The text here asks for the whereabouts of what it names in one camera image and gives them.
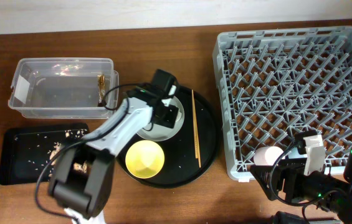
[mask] white cup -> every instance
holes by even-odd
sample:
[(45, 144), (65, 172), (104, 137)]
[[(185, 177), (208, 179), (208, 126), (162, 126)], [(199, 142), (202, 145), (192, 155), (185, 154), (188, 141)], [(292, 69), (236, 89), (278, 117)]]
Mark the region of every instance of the white cup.
[(272, 166), (282, 153), (282, 149), (277, 146), (261, 147), (256, 150), (253, 160), (257, 166)]

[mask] white label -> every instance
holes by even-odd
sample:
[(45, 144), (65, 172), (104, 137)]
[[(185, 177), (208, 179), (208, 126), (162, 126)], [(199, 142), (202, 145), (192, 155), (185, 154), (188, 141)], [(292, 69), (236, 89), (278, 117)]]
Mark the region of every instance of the white label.
[(249, 183), (249, 181), (250, 181), (250, 177), (243, 177), (238, 179), (238, 182), (240, 183)]
[(18, 82), (16, 83), (14, 96), (24, 104), (26, 103), (27, 92), (29, 91), (30, 85), (31, 84), (22, 76), (18, 78)]
[[(171, 86), (170, 88), (170, 92), (169, 92), (169, 96), (173, 95), (174, 92), (176, 91), (176, 86)], [(166, 99), (166, 100), (162, 100), (162, 103), (164, 104), (164, 106), (169, 106), (170, 104), (170, 101), (171, 101), (171, 98), (170, 99)]]

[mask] chopstick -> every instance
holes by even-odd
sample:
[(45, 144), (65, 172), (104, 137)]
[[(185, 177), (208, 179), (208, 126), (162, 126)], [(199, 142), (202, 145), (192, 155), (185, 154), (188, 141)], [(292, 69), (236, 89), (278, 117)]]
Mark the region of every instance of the chopstick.
[(199, 148), (198, 126), (196, 122), (195, 98), (194, 90), (191, 90), (193, 101), (193, 123), (194, 123), (194, 143), (195, 143), (195, 159), (198, 159), (199, 168), (201, 168), (201, 152)]

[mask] white wall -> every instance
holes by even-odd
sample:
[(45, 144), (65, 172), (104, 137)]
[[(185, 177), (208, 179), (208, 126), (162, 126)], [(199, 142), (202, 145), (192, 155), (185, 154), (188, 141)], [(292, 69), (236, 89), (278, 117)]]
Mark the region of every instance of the white wall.
[(0, 0), (0, 34), (351, 18), (352, 0)]

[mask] yellow bowl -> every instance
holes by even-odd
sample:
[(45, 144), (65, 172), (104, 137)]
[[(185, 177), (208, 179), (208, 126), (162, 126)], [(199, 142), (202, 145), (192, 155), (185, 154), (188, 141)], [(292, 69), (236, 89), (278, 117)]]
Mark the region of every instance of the yellow bowl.
[(142, 140), (134, 143), (126, 154), (126, 167), (135, 177), (146, 179), (155, 176), (164, 164), (164, 153), (160, 145)]

